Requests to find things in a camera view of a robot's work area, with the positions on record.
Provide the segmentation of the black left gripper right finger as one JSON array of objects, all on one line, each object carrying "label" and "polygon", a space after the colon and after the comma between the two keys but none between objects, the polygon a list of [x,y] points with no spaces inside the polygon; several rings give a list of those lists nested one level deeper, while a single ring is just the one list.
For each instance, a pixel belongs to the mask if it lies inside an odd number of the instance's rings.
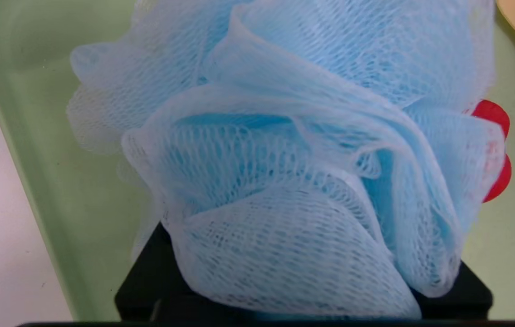
[{"label": "black left gripper right finger", "polygon": [[491,290],[464,263],[451,290],[429,298],[412,290],[423,318],[488,318],[493,305]]}]

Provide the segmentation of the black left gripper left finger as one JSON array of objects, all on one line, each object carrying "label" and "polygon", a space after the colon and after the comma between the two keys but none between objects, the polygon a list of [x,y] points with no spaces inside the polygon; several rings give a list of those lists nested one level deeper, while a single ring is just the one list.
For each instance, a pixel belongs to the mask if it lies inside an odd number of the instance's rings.
[{"label": "black left gripper left finger", "polygon": [[121,284],[114,302],[123,321],[238,321],[240,311],[193,292],[159,224]]}]

